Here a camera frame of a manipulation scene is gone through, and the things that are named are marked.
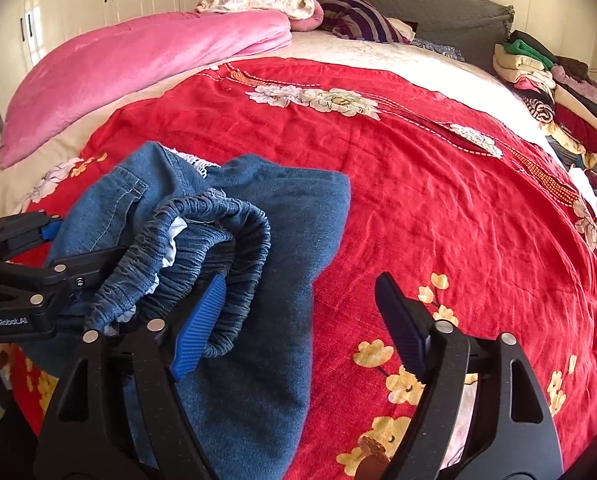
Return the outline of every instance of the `white sheet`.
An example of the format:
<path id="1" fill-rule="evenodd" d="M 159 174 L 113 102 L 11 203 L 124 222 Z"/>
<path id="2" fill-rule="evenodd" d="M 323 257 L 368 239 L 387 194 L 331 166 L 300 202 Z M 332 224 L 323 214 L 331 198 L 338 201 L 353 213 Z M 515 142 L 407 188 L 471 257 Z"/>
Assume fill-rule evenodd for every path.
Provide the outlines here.
<path id="1" fill-rule="evenodd" d="M 415 85 L 441 92 L 474 110 L 488 113 L 517 136 L 540 146 L 558 161 L 538 123 L 525 105 L 488 73 L 466 63 L 456 62 L 415 46 L 343 40 L 324 31 L 295 32 L 291 46 L 250 58 L 254 57 L 295 57 L 393 72 Z M 145 90 L 129 94 L 99 108 L 46 142 L 25 160 L 1 171 L 0 216 L 11 214 L 24 195 L 54 166 L 75 157 L 91 134 L 104 124 L 117 108 L 142 99 L 159 97 L 205 68 L 207 67 L 200 67 L 167 78 Z M 583 196 L 594 196 L 586 179 L 585 182 L 577 179 L 576 185 Z"/>

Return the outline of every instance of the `bed sheet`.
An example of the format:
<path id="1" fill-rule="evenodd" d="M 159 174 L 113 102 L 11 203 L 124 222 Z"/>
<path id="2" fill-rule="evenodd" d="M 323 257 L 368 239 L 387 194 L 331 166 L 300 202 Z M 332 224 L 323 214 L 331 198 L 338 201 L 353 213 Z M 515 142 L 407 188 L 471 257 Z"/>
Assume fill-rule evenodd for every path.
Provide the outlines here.
<path id="1" fill-rule="evenodd" d="M 386 262 L 437 318 L 477 336 L 517 333 L 567 463 L 596 433 L 597 224 L 555 159 L 500 121 L 387 70 L 228 62 L 118 110 L 29 208 L 64 214 L 147 139 L 219 164 L 255 152 L 352 181 L 341 251 L 315 284 L 311 411 L 288 478 L 351 476 L 361 434 L 393 452 L 405 433 L 421 386 L 374 306 Z M 46 403 L 51 379 L 19 372 Z"/>
<path id="2" fill-rule="evenodd" d="M 475 66 L 456 62 L 414 46 L 342 40 L 323 31 L 295 32 L 292 37 L 293 43 L 289 47 L 268 54 L 232 60 L 269 56 L 295 57 L 356 68 L 388 70 L 421 88 L 441 92 L 474 110 L 488 113 L 517 136 L 537 144 L 558 161 L 552 147 L 522 102 L 496 78 Z M 128 94 L 87 114 L 45 142 L 32 155 L 0 171 L 0 217 L 20 210 L 25 195 L 32 187 L 52 168 L 76 157 L 91 134 L 105 123 L 115 110 L 139 100 L 159 97 L 204 68 L 207 67 L 164 79 L 147 89 Z"/>

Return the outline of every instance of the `striped pillow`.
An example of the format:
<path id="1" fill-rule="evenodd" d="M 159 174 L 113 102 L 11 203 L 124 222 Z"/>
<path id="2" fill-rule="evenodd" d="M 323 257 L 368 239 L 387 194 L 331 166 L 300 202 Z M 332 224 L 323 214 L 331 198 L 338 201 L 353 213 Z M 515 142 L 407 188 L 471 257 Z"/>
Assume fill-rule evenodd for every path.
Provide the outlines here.
<path id="1" fill-rule="evenodd" d="M 323 0 L 321 29 L 346 40 L 405 43 L 404 38 L 380 12 L 364 0 Z"/>

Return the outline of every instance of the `green towel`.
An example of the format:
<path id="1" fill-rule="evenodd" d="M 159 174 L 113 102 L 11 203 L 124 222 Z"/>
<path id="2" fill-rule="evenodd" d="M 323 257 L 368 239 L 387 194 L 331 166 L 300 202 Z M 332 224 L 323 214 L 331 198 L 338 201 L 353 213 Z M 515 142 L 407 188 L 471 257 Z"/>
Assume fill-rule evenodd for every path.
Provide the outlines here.
<path id="1" fill-rule="evenodd" d="M 552 69 L 552 61 L 543 56 L 543 54 L 541 54 L 539 51 L 531 48 L 523 40 L 516 40 L 514 41 L 514 43 L 504 43 L 503 46 L 505 47 L 505 52 L 509 54 L 533 57 L 534 59 L 537 59 L 540 62 L 542 62 L 546 70 Z"/>

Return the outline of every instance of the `red blanket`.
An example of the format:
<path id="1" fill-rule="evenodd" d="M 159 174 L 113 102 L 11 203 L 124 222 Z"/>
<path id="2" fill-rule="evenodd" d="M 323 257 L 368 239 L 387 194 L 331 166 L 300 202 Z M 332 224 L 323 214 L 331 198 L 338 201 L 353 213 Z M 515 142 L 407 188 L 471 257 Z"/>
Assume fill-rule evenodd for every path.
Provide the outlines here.
<path id="1" fill-rule="evenodd" d="M 348 478 L 362 434 L 393 454 L 405 433 L 422 385 L 400 367 L 374 305 L 383 270 L 470 335 L 517 335 L 566 464 L 596 434 L 597 224 L 540 148 L 389 72 L 247 60 L 117 110 L 30 209 L 66 213 L 148 139 L 219 164 L 254 152 L 351 178 L 341 249 L 315 283 L 312 405 L 287 478 Z M 14 377 L 38 427 L 51 380 L 23 362 Z"/>

